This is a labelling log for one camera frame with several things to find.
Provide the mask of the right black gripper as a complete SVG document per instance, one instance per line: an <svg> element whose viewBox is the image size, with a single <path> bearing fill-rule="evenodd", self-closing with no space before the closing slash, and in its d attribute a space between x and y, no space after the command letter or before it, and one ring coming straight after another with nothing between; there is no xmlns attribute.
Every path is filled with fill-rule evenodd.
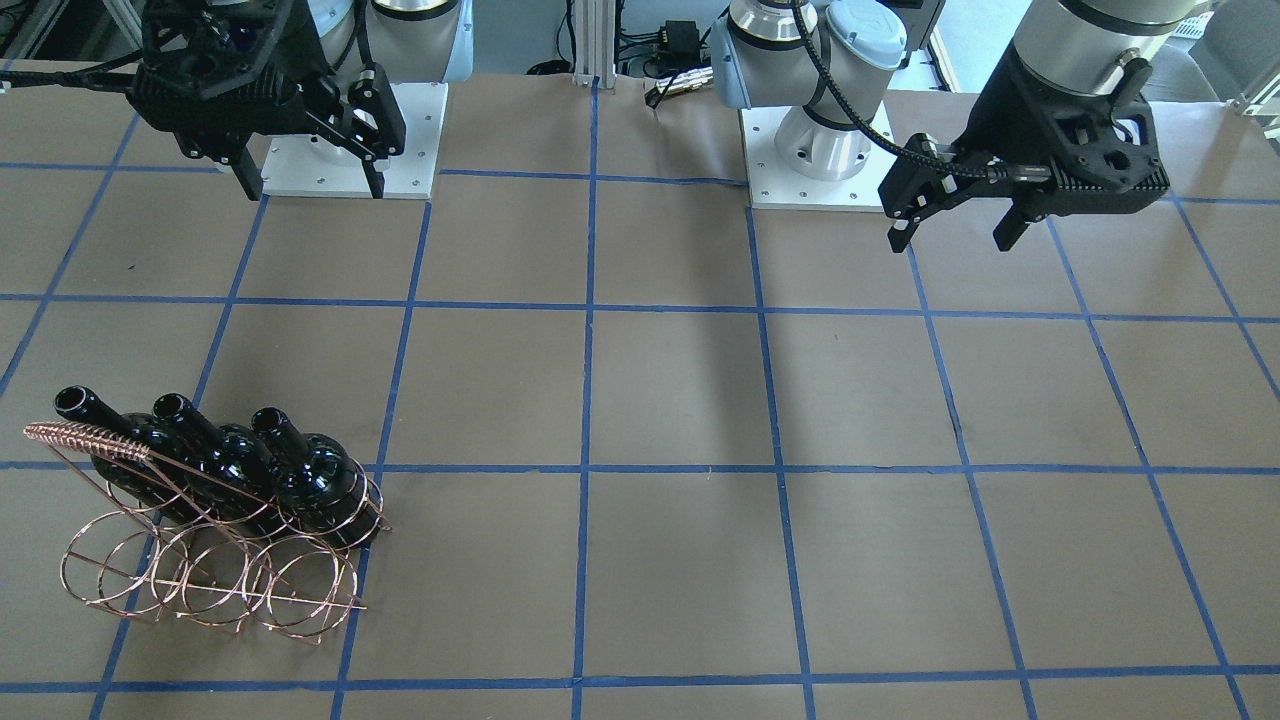
<svg viewBox="0 0 1280 720"><path fill-rule="evenodd" d="M324 42L338 1L146 1L142 58L125 99L183 154L232 163L248 200L262 199L251 135L312 135L360 160L383 199L378 165L404 150L406 123L384 67L342 87Z"/></svg>

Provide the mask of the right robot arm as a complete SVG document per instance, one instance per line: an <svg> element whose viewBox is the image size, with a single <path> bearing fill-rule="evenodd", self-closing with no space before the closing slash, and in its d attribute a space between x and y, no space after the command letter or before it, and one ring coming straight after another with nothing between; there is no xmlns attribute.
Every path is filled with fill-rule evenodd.
<svg viewBox="0 0 1280 720"><path fill-rule="evenodd" d="M148 1L125 96L244 193L428 200L468 1Z"/></svg>

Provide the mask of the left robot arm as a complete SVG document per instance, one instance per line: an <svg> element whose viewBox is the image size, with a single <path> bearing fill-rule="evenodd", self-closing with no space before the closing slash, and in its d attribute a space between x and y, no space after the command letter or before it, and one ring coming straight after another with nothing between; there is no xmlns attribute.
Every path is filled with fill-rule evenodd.
<svg viewBox="0 0 1280 720"><path fill-rule="evenodd" d="M895 252L970 199L1010 200L993 232L1007 251L1047 217L1133 214L1169 191L1142 92L1193 6L1034 1L948 143L872 128L908 51L905 24L878 1L732 1L713 24L710 63L726 106L787 109L778 147L797 173L852 176L870 146L893 156L878 195Z"/></svg>

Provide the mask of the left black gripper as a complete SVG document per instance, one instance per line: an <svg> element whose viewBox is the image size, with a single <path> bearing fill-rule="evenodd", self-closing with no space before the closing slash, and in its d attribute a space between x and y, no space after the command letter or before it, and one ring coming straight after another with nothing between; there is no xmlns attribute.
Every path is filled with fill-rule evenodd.
<svg viewBox="0 0 1280 720"><path fill-rule="evenodd" d="M1140 96L1152 72L1138 56L1121 69L1116 90L1080 96L1047 83L1007 47L954 143L925 132L904 143L975 176L900 155L881 181L877 192L891 220L891 250L904 252L924 219L956 208L966 193L1014 200L993 228L1000 252L1010 251L1048 214L1130 214L1149 206L1170 188L1155 117ZM993 182L988 168L996 161L1006 170Z"/></svg>

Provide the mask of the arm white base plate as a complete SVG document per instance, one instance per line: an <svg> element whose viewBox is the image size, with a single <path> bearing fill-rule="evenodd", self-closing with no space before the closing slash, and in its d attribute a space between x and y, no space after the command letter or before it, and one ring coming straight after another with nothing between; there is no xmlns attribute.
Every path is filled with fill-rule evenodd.
<svg viewBox="0 0 1280 720"><path fill-rule="evenodd" d="M856 129L833 129L805 108L740 113L755 209L882 213L878 186L895 156Z"/></svg>
<svg viewBox="0 0 1280 720"><path fill-rule="evenodd" d="M394 85L406 122L406 146L379 161L384 199L429 200L451 86ZM316 136L276 136L261 169L262 190L271 196L369 199L361 161L344 149Z"/></svg>

